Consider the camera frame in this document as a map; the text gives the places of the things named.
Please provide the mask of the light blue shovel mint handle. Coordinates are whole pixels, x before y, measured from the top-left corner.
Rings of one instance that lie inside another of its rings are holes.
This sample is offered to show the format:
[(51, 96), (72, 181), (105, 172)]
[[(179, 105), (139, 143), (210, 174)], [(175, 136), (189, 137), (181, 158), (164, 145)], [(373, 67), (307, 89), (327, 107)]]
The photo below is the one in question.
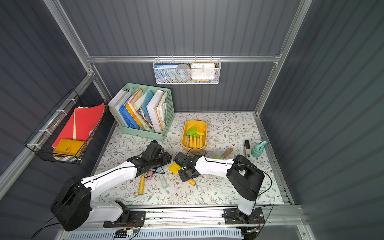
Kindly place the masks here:
[(168, 184), (167, 184), (166, 179), (165, 179), (165, 175), (166, 175), (165, 171), (162, 168), (159, 168), (159, 169), (157, 169), (157, 172), (159, 174), (159, 178), (160, 178), (162, 187), (164, 189), (166, 189), (168, 187)]

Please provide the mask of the blue shovel wooden handle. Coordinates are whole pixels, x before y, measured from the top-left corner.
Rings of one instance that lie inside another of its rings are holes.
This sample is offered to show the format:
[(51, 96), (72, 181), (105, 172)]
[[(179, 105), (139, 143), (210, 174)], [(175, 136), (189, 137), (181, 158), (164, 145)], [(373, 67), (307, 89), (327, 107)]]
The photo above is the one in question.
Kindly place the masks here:
[(185, 140), (185, 146), (186, 146), (186, 147), (189, 147), (189, 143), (190, 143), (190, 136), (187, 135), (187, 136), (186, 136), (186, 140)]

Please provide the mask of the purple shovel pink handle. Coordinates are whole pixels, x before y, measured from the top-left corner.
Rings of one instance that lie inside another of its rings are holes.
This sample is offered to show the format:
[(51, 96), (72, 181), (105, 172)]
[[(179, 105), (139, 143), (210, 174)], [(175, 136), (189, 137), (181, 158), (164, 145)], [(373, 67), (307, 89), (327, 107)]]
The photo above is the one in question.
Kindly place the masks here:
[(146, 179), (148, 179), (148, 180), (151, 180), (152, 179), (152, 175), (154, 174), (154, 172), (153, 171), (149, 171), (149, 173), (148, 173), (148, 175), (147, 175), (147, 177), (146, 177)]

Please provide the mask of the yellow plastic storage box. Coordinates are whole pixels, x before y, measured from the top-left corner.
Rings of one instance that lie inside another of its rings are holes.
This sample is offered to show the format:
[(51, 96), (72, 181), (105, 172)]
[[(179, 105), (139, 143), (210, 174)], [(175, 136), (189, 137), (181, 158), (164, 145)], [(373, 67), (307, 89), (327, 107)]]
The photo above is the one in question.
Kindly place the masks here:
[(207, 145), (208, 125), (203, 121), (190, 120), (185, 123), (182, 146), (186, 151), (197, 152)]

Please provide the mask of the lime shovel yellow handle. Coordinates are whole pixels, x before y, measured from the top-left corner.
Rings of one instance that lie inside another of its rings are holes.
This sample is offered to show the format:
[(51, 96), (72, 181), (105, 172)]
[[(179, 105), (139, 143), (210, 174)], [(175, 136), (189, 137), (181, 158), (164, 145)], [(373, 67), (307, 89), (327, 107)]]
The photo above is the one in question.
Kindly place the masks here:
[(187, 135), (190, 136), (189, 148), (194, 148), (194, 136), (197, 134), (197, 129), (195, 126), (192, 126), (188, 129)]

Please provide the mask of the yellow shovel long handle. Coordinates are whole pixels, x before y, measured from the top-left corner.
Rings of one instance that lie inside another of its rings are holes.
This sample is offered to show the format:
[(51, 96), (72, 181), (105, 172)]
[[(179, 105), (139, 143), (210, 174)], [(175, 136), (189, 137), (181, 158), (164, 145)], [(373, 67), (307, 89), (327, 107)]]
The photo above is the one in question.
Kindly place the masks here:
[(198, 137), (198, 148), (201, 149), (204, 146), (204, 135), (205, 135), (204, 128), (197, 127), (197, 134), (199, 135), (199, 137)]

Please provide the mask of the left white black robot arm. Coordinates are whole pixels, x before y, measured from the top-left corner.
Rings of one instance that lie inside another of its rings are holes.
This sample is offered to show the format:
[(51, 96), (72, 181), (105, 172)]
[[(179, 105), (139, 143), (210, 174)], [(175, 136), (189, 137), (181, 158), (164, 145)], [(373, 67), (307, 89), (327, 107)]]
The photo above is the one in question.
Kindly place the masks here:
[(95, 203), (94, 200), (105, 191), (136, 177), (171, 163), (172, 156), (158, 144), (151, 141), (147, 149), (133, 156), (115, 168), (103, 173), (65, 182), (51, 205), (51, 212), (65, 231), (71, 232), (84, 224), (103, 222), (105, 228), (142, 225), (145, 213), (132, 214), (122, 201)]

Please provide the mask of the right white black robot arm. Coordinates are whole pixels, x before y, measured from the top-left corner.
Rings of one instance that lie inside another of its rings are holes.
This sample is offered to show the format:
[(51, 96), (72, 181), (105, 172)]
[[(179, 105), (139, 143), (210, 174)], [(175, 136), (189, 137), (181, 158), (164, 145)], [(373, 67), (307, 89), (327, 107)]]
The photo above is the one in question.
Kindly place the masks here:
[(202, 175), (226, 178), (240, 195), (238, 211), (245, 216), (253, 212), (259, 196), (265, 174), (246, 157), (237, 155), (234, 159), (209, 159), (204, 155), (192, 157), (179, 152), (174, 158), (180, 170), (182, 182), (187, 182)]

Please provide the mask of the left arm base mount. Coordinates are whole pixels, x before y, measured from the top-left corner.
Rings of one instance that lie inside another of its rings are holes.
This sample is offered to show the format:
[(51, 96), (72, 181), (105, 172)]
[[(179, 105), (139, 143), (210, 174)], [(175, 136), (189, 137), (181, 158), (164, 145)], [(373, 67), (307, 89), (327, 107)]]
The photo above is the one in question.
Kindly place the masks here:
[(123, 212), (122, 215), (114, 222), (104, 221), (104, 228), (132, 228), (142, 227), (146, 218), (146, 211), (130, 211)]

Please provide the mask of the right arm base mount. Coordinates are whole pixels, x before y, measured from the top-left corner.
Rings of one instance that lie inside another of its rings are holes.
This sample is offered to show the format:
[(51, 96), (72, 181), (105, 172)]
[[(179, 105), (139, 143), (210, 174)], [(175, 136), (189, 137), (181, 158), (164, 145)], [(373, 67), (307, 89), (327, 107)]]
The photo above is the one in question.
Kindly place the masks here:
[(264, 224), (265, 218), (262, 208), (253, 208), (250, 215), (242, 213), (238, 209), (224, 209), (222, 217), (225, 219), (227, 225), (238, 225), (238, 224)]

